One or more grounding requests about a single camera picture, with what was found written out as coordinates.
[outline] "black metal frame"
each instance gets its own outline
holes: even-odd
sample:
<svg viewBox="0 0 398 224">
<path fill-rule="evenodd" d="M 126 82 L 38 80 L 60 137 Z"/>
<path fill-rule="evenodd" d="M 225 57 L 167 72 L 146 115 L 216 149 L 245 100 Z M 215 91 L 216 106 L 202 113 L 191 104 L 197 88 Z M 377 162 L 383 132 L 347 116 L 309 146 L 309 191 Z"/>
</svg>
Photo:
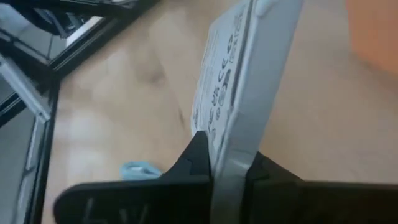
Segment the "black metal frame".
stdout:
<svg viewBox="0 0 398 224">
<path fill-rule="evenodd" d="M 13 4 L 29 4 L 30 6 L 37 6 L 42 9 L 56 9 L 60 11 L 71 11 L 92 14 L 95 16 L 109 16 L 100 20 L 88 32 L 84 33 L 74 43 L 68 46 L 60 55 L 53 59 L 48 65 L 38 61 L 36 58 L 29 58 L 25 54 L 27 60 L 36 61 L 36 67 L 40 70 L 47 69 L 44 73 L 45 77 L 39 77 L 37 84 L 38 90 L 43 93 L 49 90 L 50 77 L 56 76 L 60 79 L 66 77 L 70 72 L 76 69 L 91 55 L 97 52 L 115 35 L 118 35 L 131 22 L 135 21 L 139 16 L 143 15 L 148 9 L 154 6 L 159 0 L 138 0 L 133 4 L 122 2 L 120 4 L 107 3 L 89 3 L 89 1 L 26 1 L 26 0 L 0 0 L 3 3 Z M 1 42 L 0 50 L 9 49 L 8 52 L 14 52 L 15 47 L 12 48 L 10 43 Z M 10 121 L 13 117 L 18 115 L 25 108 L 25 104 L 15 93 L 0 104 L 0 127 Z"/>
</svg>

